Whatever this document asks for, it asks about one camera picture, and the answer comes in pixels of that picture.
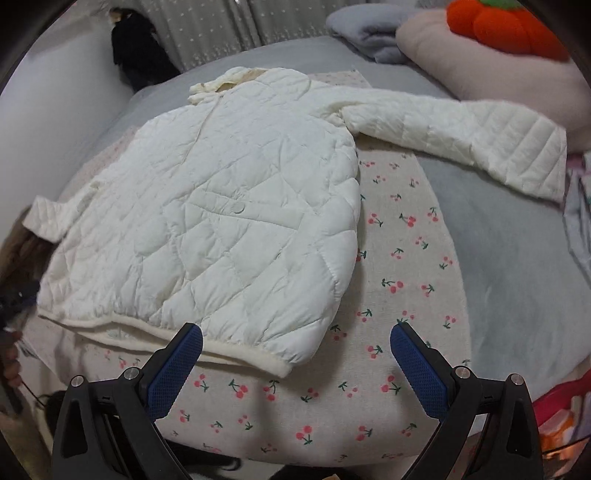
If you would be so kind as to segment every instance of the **snap button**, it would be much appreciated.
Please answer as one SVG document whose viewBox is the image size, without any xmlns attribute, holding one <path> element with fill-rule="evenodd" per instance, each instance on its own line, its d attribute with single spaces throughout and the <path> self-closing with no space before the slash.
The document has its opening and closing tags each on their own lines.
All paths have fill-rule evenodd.
<svg viewBox="0 0 591 480">
<path fill-rule="evenodd" d="M 242 213 L 244 211 L 245 207 L 246 207 L 246 205 L 244 205 L 243 202 L 236 202 L 234 204 L 234 206 L 232 207 L 232 211 L 234 213 Z"/>
</svg>

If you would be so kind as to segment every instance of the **white curtain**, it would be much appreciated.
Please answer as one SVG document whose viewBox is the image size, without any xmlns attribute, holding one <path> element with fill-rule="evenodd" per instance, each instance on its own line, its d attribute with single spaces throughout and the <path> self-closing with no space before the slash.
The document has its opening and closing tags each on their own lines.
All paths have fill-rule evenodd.
<svg viewBox="0 0 591 480">
<path fill-rule="evenodd" d="M 188 70 L 277 41 L 325 35 L 333 11 L 366 0 L 111 0 L 156 27 L 171 60 Z"/>
</svg>

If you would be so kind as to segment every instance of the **orange pumpkin plush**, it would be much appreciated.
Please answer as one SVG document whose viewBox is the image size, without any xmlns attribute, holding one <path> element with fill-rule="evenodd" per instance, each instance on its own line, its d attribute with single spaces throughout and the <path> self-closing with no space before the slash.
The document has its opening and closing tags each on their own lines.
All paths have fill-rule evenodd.
<svg viewBox="0 0 591 480">
<path fill-rule="evenodd" d="M 569 59 L 556 35 L 515 0 L 454 0 L 447 24 L 457 35 L 507 53 Z"/>
</svg>

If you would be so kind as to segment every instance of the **quilted stitching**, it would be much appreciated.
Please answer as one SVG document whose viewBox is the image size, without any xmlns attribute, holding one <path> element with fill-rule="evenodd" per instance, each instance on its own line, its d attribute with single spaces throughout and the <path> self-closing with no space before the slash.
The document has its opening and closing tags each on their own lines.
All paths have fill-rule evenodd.
<svg viewBox="0 0 591 480">
<path fill-rule="evenodd" d="M 196 105 L 149 121 L 85 193 L 35 201 L 26 226 L 65 235 L 41 282 L 41 312 L 165 339 L 196 322 L 206 352 L 283 376 L 314 354 L 355 264 L 349 131 L 561 198 L 564 130 L 526 108 L 332 87 L 286 69 L 211 91 L 249 72 L 200 85 Z"/>
</svg>

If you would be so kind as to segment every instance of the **gray bed sheet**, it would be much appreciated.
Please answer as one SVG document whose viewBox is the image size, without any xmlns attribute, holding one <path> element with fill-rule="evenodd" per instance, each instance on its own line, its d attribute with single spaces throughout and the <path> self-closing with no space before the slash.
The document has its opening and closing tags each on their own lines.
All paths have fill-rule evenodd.
<svg viewBox="0 0 591 480">
<path fill-rule="evenodd" d="M 136 94 L 89 157 L 127 128 L 187 104 L 189 87 L 235 66 L 303 73 L 358 70 L 373 87 L 449 97 L 413 66 L 365 60 L 339 40 L 273 44 L 198 67 Z M 591 353 L 590 287 L 570 256 L 561 212 L 499 185 L 486 174 L 417 154 L 455 242 L 466 290 L 473 358 L 485 378 L 523 375 L 533 398 Z"/>
</svg>

